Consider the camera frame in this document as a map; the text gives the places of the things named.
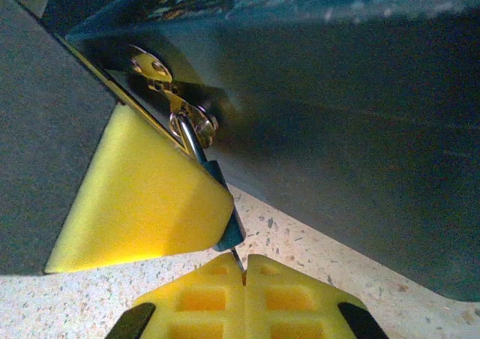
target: metal clip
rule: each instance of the metal clip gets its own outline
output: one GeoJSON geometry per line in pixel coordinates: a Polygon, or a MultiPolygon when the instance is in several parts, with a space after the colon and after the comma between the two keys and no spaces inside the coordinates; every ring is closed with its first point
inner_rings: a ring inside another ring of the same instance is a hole
{"type": "Polygon", "coordinates": [[[129,47],[131,70],[145,77],[151,90],[161,92],[169,100],[171,112],[169,127],[172,133],[182,138],[177,122],[174,120],[176,113],[182,111],[190,119],[202,148],[207,149],[212,146],[215,131],[218,129],[215,117],[207,115],[202,107],[193,106],[176,94],[173,76],[158,58],[138,46],[130,45],[129,47]]]}

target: yellow foam pad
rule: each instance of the yellow foam pad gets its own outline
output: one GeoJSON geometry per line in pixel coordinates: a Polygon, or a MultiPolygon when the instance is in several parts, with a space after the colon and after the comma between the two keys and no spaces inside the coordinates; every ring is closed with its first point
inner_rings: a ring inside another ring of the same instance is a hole
{"type": "Polygon", "coordinates": [[[215,245],[233,198],[197,162],[118,105],[45,272],[201,251],[215,245]]]}
{"type": "Polygon", "coordinates": [[[231,254],[138,298],[155,311],[141,339],[355,339],[338,304],[355,296],[266,256],[250,255],[246,286],[231,254]]]}
{"type": "Polygon", "coordinates": [[[355,296],[262,255],[248,257],[245,330],[249,339],[356,339],[338,309],[355,296]]]}
{"type": "Polygon", "coordinates": [[[233,255],[217,256],[196,271],[138,298],[155,305],[143,339],[244,337],[242,272],[233,255]]]}

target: metal rod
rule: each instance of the metal rod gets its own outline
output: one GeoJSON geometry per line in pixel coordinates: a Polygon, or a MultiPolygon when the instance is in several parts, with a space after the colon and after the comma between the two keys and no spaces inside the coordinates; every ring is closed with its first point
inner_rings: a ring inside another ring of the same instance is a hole
{"type": "Polygon", "coordinates": [[[244,272],[245,268],[243,267],[242,261],[240,260],[239,253],[237,253],[237,250],[235,247],[230,248],[230,251],[233,254],[233,257],[235,258],[235,261],[237,262],[238,266],[240,267],[241,271],[244,272]]]}
{"type": "Polygon", "coordinates": [[[177,112],[175,118],[178,122],[178,129],[180,130],[181,138],[188,154],[192,158],[197,159],[201,164],[206,163],[207,158],[205,152],[200,145],[200,141],[195,134],[194,126],[190,118],[188,118],[187,113],[177,112]]]}

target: black panel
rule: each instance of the black panel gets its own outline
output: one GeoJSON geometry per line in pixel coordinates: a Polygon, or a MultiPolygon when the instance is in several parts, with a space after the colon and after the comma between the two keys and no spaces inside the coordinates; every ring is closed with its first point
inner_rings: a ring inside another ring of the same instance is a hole
{"type": "Polygon", "coordinates": [[[41,19],[53,32],[65,36],[68,30],[112,1],[49,0],[41,19]]]}
{"type": "Polygon", "coordinates": [[[338,309],[357,339],[389,339],[365,309],[350,303],[340,303],[338,309]]]}
{"type": "Polygon", "coordinates": [[[0,274],[41,274],[115,100],[16,2],[0,17],[0,274]]]}
{"type": "Polygon", "coordinates": [[[125,311],[105,339],[140,339],[155,311],[152,303],[143,303],[125,311]]]}

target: speckled floor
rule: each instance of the speckled floor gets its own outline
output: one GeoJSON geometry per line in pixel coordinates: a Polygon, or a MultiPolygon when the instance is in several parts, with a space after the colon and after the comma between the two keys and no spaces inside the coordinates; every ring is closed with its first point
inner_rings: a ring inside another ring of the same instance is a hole
{"type": "MultiPolygon", "coordinates": [[[[391,338],[480,338],[480,303],[443,298],[232,188],[247,230],[238,247],[358,296],[391,338]]],[[[46,277],[0,277],[0,338],[102,338],[134,299],[218,253],[46,277]]]]}

